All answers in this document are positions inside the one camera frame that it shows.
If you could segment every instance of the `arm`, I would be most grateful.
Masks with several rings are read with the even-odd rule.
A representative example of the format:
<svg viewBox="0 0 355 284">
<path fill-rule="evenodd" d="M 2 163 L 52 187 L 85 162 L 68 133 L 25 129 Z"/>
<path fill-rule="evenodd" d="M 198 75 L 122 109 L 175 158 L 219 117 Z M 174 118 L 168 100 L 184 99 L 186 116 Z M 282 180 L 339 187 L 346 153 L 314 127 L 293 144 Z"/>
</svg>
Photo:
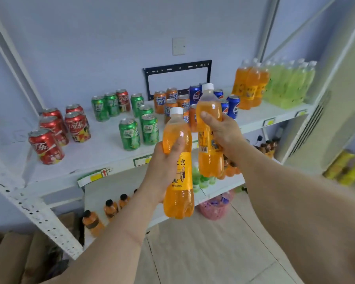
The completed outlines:
<svg viewBox="0 0 355 284">
<path fill-rule="evenodd" d="M 56 284 L 134 282 L 147 226 L 175 177 L 184 146 L 184 138 L 178 139 L 169 155 L 163 153 L 161 142 L 155 146 L 137 193 Z"/>
<path fill-rule="evenodd" d="M 201 114 L 241 169 L 260 222 L 307 283 L 355 283 L 355 194 L 277 164 L 249 145 L 237 123 Z"/>
</svg>

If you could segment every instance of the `sprite can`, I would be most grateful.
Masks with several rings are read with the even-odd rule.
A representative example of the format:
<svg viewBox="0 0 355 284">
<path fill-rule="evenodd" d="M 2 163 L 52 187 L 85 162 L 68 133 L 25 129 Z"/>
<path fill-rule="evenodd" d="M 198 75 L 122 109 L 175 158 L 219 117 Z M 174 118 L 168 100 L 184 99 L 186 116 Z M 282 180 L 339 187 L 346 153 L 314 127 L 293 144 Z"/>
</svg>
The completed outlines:
<svg viewBox="0 0 355 284">
<path fill-rule="evenodd" d="M 134 117 L 139 117 L 139 107 L 143 105 L 143 96 L 141 93 L 134 93 L 130 98 L 131 108 Z"/>
<path fill-rule="evenodd" d="M 94 96 L 92 98 L 92 107 L 97 121 L 107 121 L 109 119 L 104 96 Z"/>
<path fill-rule="evenodd" d="M 118 116 L 120 114 L 120 108 L 118 107 L 118 97 L 116 93 L 106 93 L 104 96 L 109 116 Z"/>
<path fill-rule="evenodd" d="M 139 122 L 141 123 L 141 127 L 142 127 L 142 115 L 152 114 L 153 112 L 154 109 L 152 108 L 151 105 L 142 105 L 139 107 Z"/>
<path fill-rule="evenodd" d="M 141 145 L 137 122 L 133 119 L 122 119 L 118 125 L 122 144 L 125 150 L 136 150 Z"/>
<path fill-rule="evenodd" d="M 158 119 L 151 115 L 142 115 L 142 135 L 143 143 L 146 145 L 154 145 L 159 142 Z"/>
</svg>

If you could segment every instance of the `barcode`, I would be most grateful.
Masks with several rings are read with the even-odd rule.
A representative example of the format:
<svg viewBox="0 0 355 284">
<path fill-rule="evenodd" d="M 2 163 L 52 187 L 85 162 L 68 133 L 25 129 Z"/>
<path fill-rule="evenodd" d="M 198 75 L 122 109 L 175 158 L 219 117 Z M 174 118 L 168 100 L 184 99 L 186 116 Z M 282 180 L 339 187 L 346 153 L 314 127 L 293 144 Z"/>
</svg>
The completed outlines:
<svg viewBox="0 0 355 284">
<path fill-rule="evenodd" d="M 208 153 L 208 147 L 199 147 L 199 152 Z"/>
</svg>

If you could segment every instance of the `shelf price tag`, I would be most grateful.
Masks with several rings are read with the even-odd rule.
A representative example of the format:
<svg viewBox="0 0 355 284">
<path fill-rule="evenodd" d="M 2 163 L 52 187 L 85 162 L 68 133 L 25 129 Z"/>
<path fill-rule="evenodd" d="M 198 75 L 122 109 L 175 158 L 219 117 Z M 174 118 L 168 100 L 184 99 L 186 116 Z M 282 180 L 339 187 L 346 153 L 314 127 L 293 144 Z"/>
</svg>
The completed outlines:
<svg viewBox="0 0 355 284">
<path fill-rule="evenodd" d="M 195 148 L 199 148 L 199 141 L 198 140 L 194 140 L 192 142 L 192 149 L 195 149 Z"/>
<path fill-rule="evenodd" d="M 145 155 L 145 156 L 134 158 L 133 159 L 134 166 L 137 167 L 137 166 L 149 163 L 150 160 L 151 160 L 151 157 L 152 157 L 152 154 L 148 154 L 148 155 Z"/>
<path fill-rule="evenodd" d="M 111 174 L 112 168 L 103 168 L 101 170 L 95 170 L 87 175 L 82 176 L 78 179 L 78 186 L 83 187 L 92 181 L 98 180 L 100 178 L 106 177 Z"/>
<path fill-rule="evenodd" d="M 275 123 L 276 118 L 272 118 L 272 119 L 267 119 L 263 122 L 263 127 L 264 126 L 270 126 L 271 124 Z"/>
<path fill-rule="evenodd" d="M 294 117 L 299 117 L 300 115 L 305 115 L 308 113 L 307 109 L 299 110 Z"/>
</svg>

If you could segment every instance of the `light switch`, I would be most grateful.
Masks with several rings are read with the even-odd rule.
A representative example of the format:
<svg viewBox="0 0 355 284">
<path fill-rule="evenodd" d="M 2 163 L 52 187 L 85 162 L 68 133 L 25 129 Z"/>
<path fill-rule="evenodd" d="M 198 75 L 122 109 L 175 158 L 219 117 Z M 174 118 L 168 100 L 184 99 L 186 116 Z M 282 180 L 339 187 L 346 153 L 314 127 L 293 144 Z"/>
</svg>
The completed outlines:
<svg viewBox="0 0 355 284">
<path fill-rule="evenodd" d="M 185 38 L 172 39 L 172 55 L 179 56 L 185 54 Z"/>
</svg>

